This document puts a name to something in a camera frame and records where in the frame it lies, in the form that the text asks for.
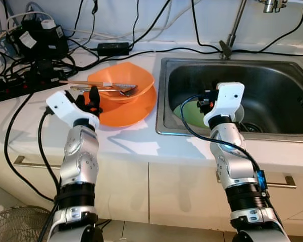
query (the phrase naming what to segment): fan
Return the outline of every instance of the fan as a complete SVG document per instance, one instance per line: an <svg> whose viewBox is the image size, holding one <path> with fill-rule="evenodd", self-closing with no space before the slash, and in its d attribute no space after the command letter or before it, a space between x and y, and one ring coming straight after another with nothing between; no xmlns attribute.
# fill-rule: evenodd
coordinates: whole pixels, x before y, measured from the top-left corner
<svg viewBox="0 0 303 242"><path fill-rule="evenodd" d="M36 206L0 212L0 242L33 242L48 218L49 211Z"/></svg>

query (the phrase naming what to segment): faucet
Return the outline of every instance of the faucet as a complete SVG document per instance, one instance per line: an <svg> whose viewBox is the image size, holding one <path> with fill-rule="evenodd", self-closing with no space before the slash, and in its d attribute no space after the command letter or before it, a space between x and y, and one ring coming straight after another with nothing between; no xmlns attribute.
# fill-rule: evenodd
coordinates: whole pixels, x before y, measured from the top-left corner
<svg viewBox="0 0 303 242"><path fill-rule="evenodd" d="M234 44L234 41L236 39L236 32L243 14L243 10L244 10L244 6L246 5L247 0L241 0L240 6L239 6L239 10L237 13L237 17L234 21L233 24L233 28L231 33L228 36L227 42L225 43L224 41L220 40L219 44L222 48L222 53L220 54L220 58L221 59L230 59L231 55L232 55L232 47Z"/></svg>
<svg viewBox="0 0 303 242"><path fill-rule="evenodd" d="M286 7L287 0L257 0L264 3L264 13L280 12L281 8Z"/></svg>
<svg viewBox="0 0 303 242"><path fill-rule="evenodd" d="M287 0L257 0L260 3L264 3L264 13L272 13L272 12L280 12L281 8L286 7ZM228 36L227 42L220 40L219 44L222 49L222 53L220 54L221 59L230 59L232 55L232 47L234 41L236 39L236 32L243 14L244 7L247 3L247 0L241 0L239 10L237 13L237 17L234 21L233 28L231 33Z"/></svg>

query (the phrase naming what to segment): sink drain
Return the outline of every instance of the sink drain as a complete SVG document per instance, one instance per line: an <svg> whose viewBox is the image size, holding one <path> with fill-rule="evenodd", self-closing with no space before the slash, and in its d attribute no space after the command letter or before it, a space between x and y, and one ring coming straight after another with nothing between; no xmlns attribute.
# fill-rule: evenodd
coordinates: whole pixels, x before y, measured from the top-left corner
<svg viewBox="0 0 303 242"><path fill-rule="evenodd" d="M254 125L254 124L249 124L249 123L242 123L241 129L242 129L242 131L251 132L251 133L262 133L263 132L263 130L259 126Z"/></svg>

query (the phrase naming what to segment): stainless steel sink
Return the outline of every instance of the stainless steel sink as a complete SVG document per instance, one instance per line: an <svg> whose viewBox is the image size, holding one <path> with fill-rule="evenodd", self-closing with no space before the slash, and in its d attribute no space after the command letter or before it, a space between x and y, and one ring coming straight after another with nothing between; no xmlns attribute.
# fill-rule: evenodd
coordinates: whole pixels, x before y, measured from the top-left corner
<svg viewBox="0 0 303 242"><path fill-rule="evenodd" d="M219 82L245 85L246 139L303 142L303 70L292 62L162 59L157 132L188 135L173 110L187 97L215 89ZM192 128L210 134L206 128Z"/></svg>

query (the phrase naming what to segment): cabinet door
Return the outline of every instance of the cabinet door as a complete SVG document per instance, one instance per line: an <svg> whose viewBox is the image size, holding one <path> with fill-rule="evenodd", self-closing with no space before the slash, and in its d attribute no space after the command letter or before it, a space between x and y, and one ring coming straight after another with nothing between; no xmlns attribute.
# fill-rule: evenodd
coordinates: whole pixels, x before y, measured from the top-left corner
<svg viewBox="0 0 303 242"><path fill-rule="evenodd" d="M98 164L99 217L148 223L148 163L101 157Z"/></svg>
<svg viewBox="0 0 303 242"><path fill-rule="evenodd" d="M25 159L16 166L38 190L53 198L55 186L38 155L22 154ZM18 157L11 154L11 161ZM47 156L51 165L60 165L62 157ZM95 186L95 207L100 218L148 222L148 163L99 158L99 173ZM53 169L59 179L60 170ZM0 187L28 205L51 209L53 203L37 195L0 159Z"/></svg>
<svg viewBox="0 0 303 242"><path fill-rule="evenodd" d="M215 168L149 165L150 223L221 229Z"/></svg>
<svg viewBox="0 0 303 242"><path fill-rule="evenodd" d="M17 155L10 154L12 162L14 162L16 158ZM56 194L55 186L47 170L27 167L16 167L16 169L37 187L40 192L50 198L54 198L54 195ZM10 170L3 156L3 152L0 153L0 187L27 205L36 205L49 210L53 206L52 202L37 195Z"/></svg>
<svg viewBox="0 0 303 242"><path fill-rule="evenodd" d="M293 177L296 189L268 187L271 202L280 216L288 235L303 236L303 174L266 172L268 183L285 183L285 176ZM222 216L223 230L234 231L230 225L230 208L223 191L218 191L218 204Z"/></svg>

